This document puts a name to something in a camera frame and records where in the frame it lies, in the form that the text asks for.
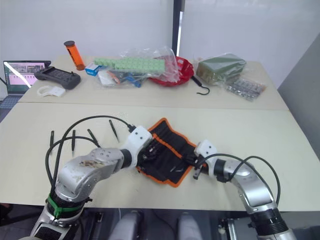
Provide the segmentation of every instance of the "white wall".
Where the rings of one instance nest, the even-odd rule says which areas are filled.
[[[259,61],[278,87],[319,32],[319,0],[185,0],[179,55]]]
[[[2,78],[3,60],[54,60],[67,40],[90,56],[172,45],[172,0],[0,1]]]

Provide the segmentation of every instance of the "laptop screen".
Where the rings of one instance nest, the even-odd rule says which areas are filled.
[[[37,80],[34,73],[49,61],[3,61],[8,94],[24,94]]]

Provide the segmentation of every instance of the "black hook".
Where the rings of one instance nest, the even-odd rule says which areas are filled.
[[[198,79],[196,79],[195,76],[192,76],[191,78],[192,78],[192,80],[195,82],[195,84],[197,84],[200,88],[203,88],[203,89],[207,89],[207,90],[208,90],[207,93],[197,92],[196,94],[208,95],[208,94],[210,93],[210,89],[209,89],[208,87],[202,86],[202,83],[201,83]]]

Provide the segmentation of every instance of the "laptop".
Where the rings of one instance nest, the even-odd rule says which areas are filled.
[[[50,64],[49,60],[3,61],[8,96],[0,104],[0,109],[12,109],[37,80],[34,73]]]

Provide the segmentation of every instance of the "blue box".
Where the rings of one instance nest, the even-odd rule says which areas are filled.
[[[96,76],[98,74],[98,71],[101,66],[95,65],[93,62],[91,62],[88,66],[84,68],[86,74],[91,76]]]

